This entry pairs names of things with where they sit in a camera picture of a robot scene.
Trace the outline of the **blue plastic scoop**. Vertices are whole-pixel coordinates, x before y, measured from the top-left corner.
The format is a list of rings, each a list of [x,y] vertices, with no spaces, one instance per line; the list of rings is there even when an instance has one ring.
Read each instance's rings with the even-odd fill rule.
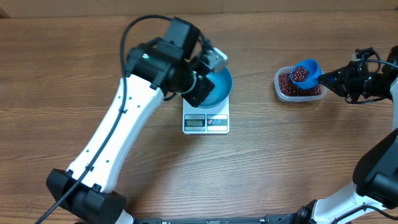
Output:
[[[297,68],[303,68],[308,73],[307,77],[302,81],[296,81],[294,78],[294,71],[296,71]],[[306,59],[294,66],[293,70],[290,72],[290,79],[297,87],[307,90],[319,84],[318,77],[322,74],[323,72],[320,65],[315,59]]]

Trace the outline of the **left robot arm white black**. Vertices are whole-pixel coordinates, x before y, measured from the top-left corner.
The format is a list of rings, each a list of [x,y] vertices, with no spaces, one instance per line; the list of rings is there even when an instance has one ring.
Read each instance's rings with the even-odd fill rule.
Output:
[[[197,107],[214,89],[207,74],[212,45],[199,28],[169,19],[165,36],[121,48],[121,79],[105,117],[80,155],[54,169],[46,185],[63,208],[84,223],[133,223],[127,200],[115,191],[123,163],[142,128],[163,101],[180,95]]]

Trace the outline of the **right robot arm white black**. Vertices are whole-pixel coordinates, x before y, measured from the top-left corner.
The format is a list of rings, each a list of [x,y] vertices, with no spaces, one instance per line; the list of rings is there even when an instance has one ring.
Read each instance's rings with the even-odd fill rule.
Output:
[[[377,56],[374,48],[358,49],[355,60],[335,71],[311,72],[298,83],[300,88],[321,84],[349,104],[391,100],[394,106],[392,131],[367,152],[357,163],[352,181],[333,195],[313,200],[297,212],[281,219],[281,223],[350,223],[369,212],[378,212],[395,220],[385,211],[397,208],[397,47],[389,51],[386,60]],[[377,69],[370,72],[368,64]]]

